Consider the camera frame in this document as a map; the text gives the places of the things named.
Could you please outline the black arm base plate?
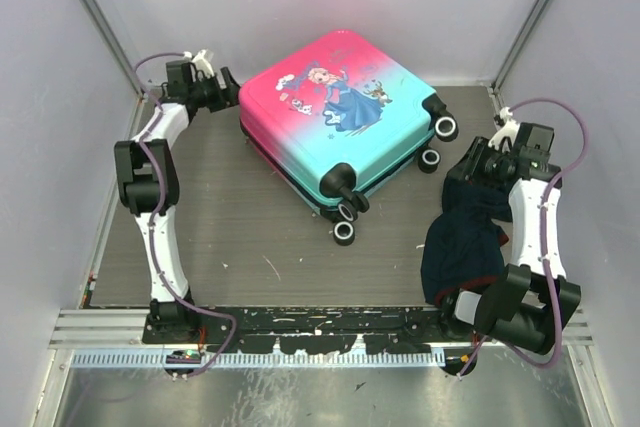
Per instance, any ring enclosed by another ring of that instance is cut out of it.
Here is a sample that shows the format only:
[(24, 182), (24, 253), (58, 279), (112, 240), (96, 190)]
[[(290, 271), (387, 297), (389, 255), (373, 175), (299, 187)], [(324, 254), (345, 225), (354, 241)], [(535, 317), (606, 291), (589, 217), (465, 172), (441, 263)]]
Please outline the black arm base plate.
[(358, 341), (365, 353), (429, 353), (440, 343), (476, 345), (468, 327), (447, 331), (433, 307), (274, 307), (220, 306), (209, 315), (174, 303), (153, 302), (145, 319), (146, 345), (198, 344), (208, 352), (287, 355), (351, 351)]

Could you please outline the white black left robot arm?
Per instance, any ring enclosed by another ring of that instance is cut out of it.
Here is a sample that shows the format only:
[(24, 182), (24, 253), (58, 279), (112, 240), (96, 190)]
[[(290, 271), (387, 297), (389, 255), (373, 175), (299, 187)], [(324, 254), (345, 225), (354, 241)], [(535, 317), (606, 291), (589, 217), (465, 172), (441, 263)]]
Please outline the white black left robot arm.
[(229, 68), (215, 70), (204, 51), (167, 56), (161, 94), (142, 88), (154, 104), (150, 119), (131, 139), (114, 145), (114, 158), (119, 199), (139, 228), (150, 273), (146, 330), (188, 343), (203, 331), (204, 310), (193, 304), (181, 264), (175, 229), (180, 183), (172, 147), (199, 110), (236, 106), (240, 84)]

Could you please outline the pink teal suitcase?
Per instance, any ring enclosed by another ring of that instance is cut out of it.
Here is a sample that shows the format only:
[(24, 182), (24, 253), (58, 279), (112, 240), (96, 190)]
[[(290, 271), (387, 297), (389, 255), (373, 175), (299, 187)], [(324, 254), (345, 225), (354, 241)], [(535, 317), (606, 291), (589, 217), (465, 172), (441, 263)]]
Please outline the pink teal suitcase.
[(436, 90), (352, 30), (334, 30), (239, 90), (247, 139), (321, 217), (341, 246), (369, 198), (410, 163), (437, 170), (432, 139), (458, 123)]

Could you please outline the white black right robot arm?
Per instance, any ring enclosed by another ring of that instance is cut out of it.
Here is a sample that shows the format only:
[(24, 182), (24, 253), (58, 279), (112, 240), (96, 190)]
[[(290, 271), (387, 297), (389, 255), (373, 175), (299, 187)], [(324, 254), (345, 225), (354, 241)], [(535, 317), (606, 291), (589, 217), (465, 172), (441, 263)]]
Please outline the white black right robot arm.
[(557, 354), (581, 301), (558, 252), (562, 170), (552, 128), (505, 122), (474, 139), (447, 174), (429, 230), (423, 287), (444, 337), (472, 330), (536, 354)]

